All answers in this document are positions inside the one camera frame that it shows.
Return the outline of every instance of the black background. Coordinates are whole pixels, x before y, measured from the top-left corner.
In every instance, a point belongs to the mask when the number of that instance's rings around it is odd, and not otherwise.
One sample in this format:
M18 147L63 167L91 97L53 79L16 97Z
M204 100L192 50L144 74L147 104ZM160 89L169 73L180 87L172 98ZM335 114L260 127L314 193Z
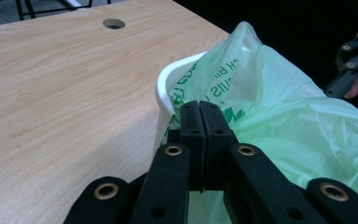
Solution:
M228 33L248 21L257 36L324 88L337 76L334 60L358 32L358 1L175 0ZM358 107L358 97L347 100Z

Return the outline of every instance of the white container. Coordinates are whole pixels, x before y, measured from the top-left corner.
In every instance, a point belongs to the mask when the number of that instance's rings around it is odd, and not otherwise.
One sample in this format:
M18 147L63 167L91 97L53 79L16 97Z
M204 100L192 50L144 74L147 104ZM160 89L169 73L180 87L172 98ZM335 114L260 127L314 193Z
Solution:
M174 114L168 91L179 81L179 79L191 68L205 52L184 58L174 63L168 64L161 70L158 75L156 84L156 100L159 106L158 124L156 130L156 138L154 144L154 151L159 147L159 144L167 131L168 124Z

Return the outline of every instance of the black chair leg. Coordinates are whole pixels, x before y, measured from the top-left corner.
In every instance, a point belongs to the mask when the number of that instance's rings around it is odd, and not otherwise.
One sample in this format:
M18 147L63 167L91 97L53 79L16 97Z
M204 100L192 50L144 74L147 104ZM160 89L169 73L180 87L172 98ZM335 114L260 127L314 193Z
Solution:
M24 14L22 13L22 6L20 0L16 0L17 12L19 13L20 21L24 20Z
M31 5L31 0L24 0L24 2L28 8L28 13L30 14L31 19L36 18L36 15L34 14L34 8Z
M92 0L89 0L89 7L92 7Z

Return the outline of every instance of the wooden table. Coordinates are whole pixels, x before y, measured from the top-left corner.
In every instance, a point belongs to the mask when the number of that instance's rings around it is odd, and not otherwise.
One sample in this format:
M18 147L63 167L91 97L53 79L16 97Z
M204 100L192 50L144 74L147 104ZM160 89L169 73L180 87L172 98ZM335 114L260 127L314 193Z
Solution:
M91 181L146 172L159 72L227 36L170 0L0 25L0 223L63 223Z

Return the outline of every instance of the table grommet hole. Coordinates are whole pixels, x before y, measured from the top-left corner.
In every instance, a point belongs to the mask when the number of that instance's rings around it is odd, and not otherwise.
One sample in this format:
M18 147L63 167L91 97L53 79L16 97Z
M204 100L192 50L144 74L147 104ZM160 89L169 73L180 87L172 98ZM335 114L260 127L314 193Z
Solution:
M112 18L104 20L103 25L109 29L119 30L124 28L126 26L126 23L124 23L124 21Z

